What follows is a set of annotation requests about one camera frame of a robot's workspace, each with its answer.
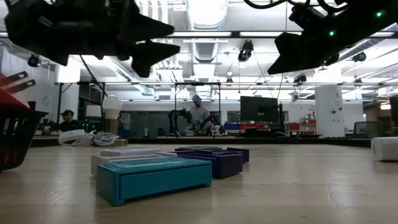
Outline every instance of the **power strip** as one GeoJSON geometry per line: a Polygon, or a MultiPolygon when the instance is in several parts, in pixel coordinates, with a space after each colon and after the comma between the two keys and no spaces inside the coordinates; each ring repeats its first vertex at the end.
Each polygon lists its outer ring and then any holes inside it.
{"type": "Polygon", "coordinates": [[[63,144],[64,142],[68,141],[76,141],[76,140],[82,140],[85,138],[85,130],[79,129],[79,130],[73,130],[73,131],[65,131],[60,134],[60,137],[58,138],[58,142],[60,144],[63,144]]]}

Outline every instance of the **white container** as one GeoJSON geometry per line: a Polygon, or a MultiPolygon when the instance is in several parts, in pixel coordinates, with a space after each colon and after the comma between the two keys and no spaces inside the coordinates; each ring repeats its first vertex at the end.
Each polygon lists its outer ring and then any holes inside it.
{"type": "Polygon", "coordinates": [[[371,148],[376,161],[398,161],[398,137],[373,138],[371,148]]]}
{"type": "Polygon", "coordinates": [[[138,156],[160,152],[160,149],[136,147],[126,149],[103,149],[99,152],[101,156],[138,156]]]}
{"type": "Polygon", "coordinates": [[[91,174],[97,176],[97,166],[107,164],[109,162],[119,162],[119,161],[131,161],[131,160],[141,160],[141,159],[158,159],[166,157],[177,157],[176,153],[169,152],[155,152],[152,154],[141,154],[133,156],[101,156],[92,155],[91,156],[91,174]]]}

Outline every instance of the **person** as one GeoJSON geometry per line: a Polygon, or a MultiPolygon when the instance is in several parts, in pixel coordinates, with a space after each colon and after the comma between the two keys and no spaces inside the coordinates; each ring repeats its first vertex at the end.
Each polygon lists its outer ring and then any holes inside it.
{"type": "MultiPolygon", "coordinates": [[[[191,107],[192,121],[199,121],[200,123],[204,122],[206,118],[210,116],[210,112],[201,104],[201,98],[198,95],[193,96],[192,98],[195,106],[191,107]]],[[[200,133],[205,133],[208,129],[211,128],[211,121],[208,121],[205,126],[201,129],[200,133]]]]}
{"type": "Polygon", "coordinates": [[[75,115],[73,111],[65,110],[61,115],[63,122],[58,125],[58,130],[61,132],[83,129],[79,122],[73,119],[73,115],[75,115]]]}

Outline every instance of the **teal drawer box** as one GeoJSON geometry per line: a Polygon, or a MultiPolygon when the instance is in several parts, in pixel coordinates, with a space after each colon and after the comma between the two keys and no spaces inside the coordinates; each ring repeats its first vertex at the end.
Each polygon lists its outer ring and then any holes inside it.
{"type": "Polygon", "coordinates": [[[211,186],[211,162],[186,158],[120,161],[98,165],[96,190],[112,206],[193,186],[211,186]]]}

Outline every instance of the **red basket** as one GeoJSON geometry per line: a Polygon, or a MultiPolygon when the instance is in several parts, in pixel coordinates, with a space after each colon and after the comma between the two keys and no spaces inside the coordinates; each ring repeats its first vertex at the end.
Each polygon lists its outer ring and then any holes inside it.
{"type": "Polygon", "coordinates": [[[19,167],[47,113],[0,105],[0,172],[19,167]]]}

